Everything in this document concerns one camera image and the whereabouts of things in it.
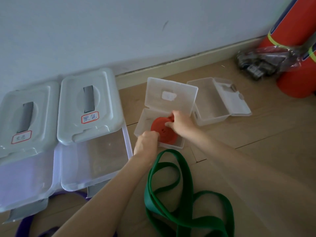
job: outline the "baseboard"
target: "baseboard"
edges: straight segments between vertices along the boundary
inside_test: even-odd
[[[253,38],[210,51],[204,51],[202,53],[171,62],[123,73],[116,76],[116,83],[118,89],[123,89],[145,83],[147,82],[148,77],[164,78],[169,75],[174,75],[183,71],[188,71],[208,64],[223,61],[235,56],[240,50],[246,50],[248,48],[258,46],[262,39],[263,37]]]

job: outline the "lid handle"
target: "lid handle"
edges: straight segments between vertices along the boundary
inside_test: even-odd
[[[33,107],[34,103],[32,101],[23,104],[23,112],[20,119],[18,131],[16,132],[17,134],[29,129],[33,115]]]
[[[84,91],[84,112],[88,113],[94,111],[94,94],[93,86],[83,88]]]

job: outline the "red plastic disc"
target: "red plastic disc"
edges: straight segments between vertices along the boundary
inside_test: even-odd
[[[174,118],[158,117],[152,123],[150,130],[156,131],[160,134],[161,143],[173,145],[176,142],[178,135],[170,127],[165,126],[166,122],[173,121]]]

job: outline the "hand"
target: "hand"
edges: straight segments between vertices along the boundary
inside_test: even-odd
[[[165,126],[172,128],[178,135],[187,138],[188,135],[197,129],[190,116],[181,111],[172,111],[174,122],[166,122]]]
[[[156,131],[145,131],[137,139],[134,156],[145,160],[145,162],[152,166],[157,157],[159,133]]]

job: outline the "yellow tape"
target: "yellow tape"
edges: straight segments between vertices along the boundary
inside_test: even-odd
[[[268,39],[269,39],[269,41],[270,41],[273,45],[275,45],[275,46],[282,47],[282,48],[285,48],[285,49],[290,49],[290,47],[288,47],[288,46],[283,46],[283,45],[277,43],[277,42],[272,38],[270,31],[269,31],[269,33],[268,33]]]
[[[310,47],[310,48],[308,49],[308,53],[309,53],[309,56],[311,57],[311,59],[312,59],[314,62],[316,62],[316,55],[314,54],[312,47]]]

